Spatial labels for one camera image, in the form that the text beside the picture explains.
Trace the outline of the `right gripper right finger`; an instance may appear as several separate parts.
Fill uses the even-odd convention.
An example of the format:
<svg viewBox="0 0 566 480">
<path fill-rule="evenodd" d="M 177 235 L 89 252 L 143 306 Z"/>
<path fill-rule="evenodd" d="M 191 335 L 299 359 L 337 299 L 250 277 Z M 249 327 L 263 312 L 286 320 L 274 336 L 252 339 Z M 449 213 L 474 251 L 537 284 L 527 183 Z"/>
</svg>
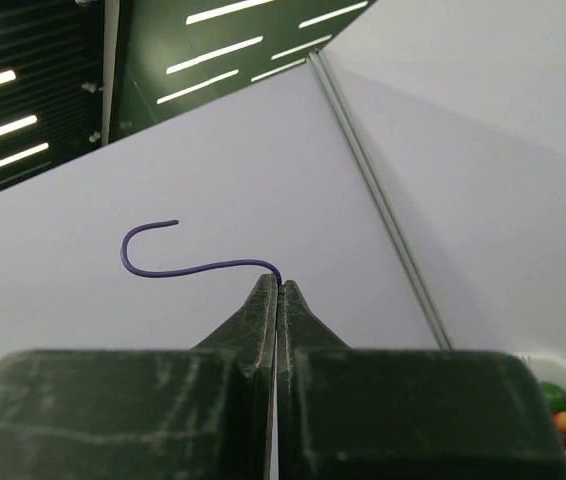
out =
<svg viewBox="0 0 566 480">
<path fill-rule="evenodd" d="M 565 479 L 531 370 L 473 350 L 348 346 L 288 281 L 277 307 L 283 479 Z"/>
</svg>

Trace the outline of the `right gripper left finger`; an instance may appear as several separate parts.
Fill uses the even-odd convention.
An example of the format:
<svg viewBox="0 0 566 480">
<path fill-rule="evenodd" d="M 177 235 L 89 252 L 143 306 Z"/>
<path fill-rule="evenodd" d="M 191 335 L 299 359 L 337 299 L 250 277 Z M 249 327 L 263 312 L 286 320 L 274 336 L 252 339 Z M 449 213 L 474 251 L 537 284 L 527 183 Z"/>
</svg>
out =
<svg viewBox="0 0 566 480">
<path fill-rule="evenodd" d="M 278 285 L 187 350 L 0 360 L 0 479 L 266 479 Z"/>
</svg>

